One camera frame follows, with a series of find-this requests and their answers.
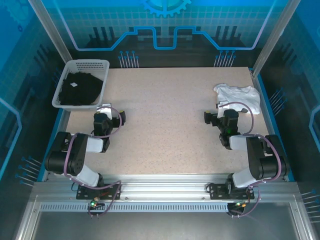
white plastic basket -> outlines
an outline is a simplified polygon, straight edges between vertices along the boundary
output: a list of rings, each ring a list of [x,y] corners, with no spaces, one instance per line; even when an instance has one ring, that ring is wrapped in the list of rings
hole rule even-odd
[[[64,66],[58,85],[56,86],[56,90],[52,99],[52,106],[54,106],[55,108],[65,109],[67,111],[96,109],[98,106],[101,105],[103,100],[109,66],[110,66],[110,63],[107,60],[100,60],[100,59],[78,59],[78,60],[68,61]],[[78,72],[91,74],[103,81],[100,95],[90,105],[80,105],[80,106],[61,105],[59,101],[59,93],[62,90],[62,85],[64,83],[64,80],[67,78],[69,73],[75,74]]]

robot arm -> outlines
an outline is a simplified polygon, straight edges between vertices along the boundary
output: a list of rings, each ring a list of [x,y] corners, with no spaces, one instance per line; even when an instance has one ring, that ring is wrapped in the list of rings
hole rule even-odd
[[[242,199],[242,193],[247,191],[249,185],[258,181],[273,178],[278,173],[278,162],[270,146],[258,136],[243,136],[238,132],[239,114],[234,109],[226,109],[223,116],[218,118],[217,113],[204,112],[204,122],[218,127],[221,144],[228,150],[247,151],[249,167],[231,174],[226,180],[225,187],[219,186],[215,192],[223,191],[225,194],[212,194],[212,196],[224,196],[226,199]],[[280,177],[287,176],[290,167],[285,151],[277,135],[265,136],[275,147],[281,162]]]
[[[121,111],[122,125],[126,122],[126,114]],[[107,113],[97,112],[93,116],[94,136],[78,133],[72,144],[70,156],[67,163],[66,173],[73,176],[78,182],[89,187],[103,187],[103,177],[92,171],[85,165],[86,153],[105,153],[110,145],[109,137],[113,128],[120,127],[119,118],[112,118],[111,110]],[[64,173],[67,150],[72,135],[69,132],[58,132],[47,155],[44,166],[49,172],[55,174]]]

white cloth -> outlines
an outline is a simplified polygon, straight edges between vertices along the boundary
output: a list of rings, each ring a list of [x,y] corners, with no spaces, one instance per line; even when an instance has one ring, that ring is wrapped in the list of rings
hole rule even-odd
[[[228,86],[225,83],[218,84],[213,88],[217,92],[217,102],[218,104],[225,104],[231,102],[241,102],[251,109],[253,114],[260,113],[260,94],[252,86],[247,87],[237,87],[237,86]],[[241,112],[242,109],[247,109],[241,104],[231,104],[226,108],[234,109],[237,112]]]

metal bracket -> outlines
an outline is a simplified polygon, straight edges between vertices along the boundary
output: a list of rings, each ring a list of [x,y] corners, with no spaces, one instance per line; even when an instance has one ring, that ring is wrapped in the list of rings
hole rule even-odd
[[[210,194],[211,200],[253,200],[254,192],[248,192],[247,188],[229,190],[226,184],[210,183],[206,186],[206,192]]]
[[[84,186],[78,186],[77,194],[76,194],[76,199],[78,200],[92,200],[95,197],[99,197],[101,200],[112,200],[114,195],[116,194],[116,191],[118,189],[119,184],[116,184],[114,186],[105,188],[103,190],[94,190],[94,189],[89,189]],[[115,196],[115,200],[120,199],[120,194],[121,194],[121,186],[119,189],[119,193]]]

gray metal floor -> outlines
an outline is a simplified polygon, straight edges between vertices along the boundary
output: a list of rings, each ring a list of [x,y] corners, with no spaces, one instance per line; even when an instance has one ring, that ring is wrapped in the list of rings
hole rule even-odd
[[[43,212],[33,240],[295,240],[287,205],[261,203],[251,217],[226,213],[86,213]]]

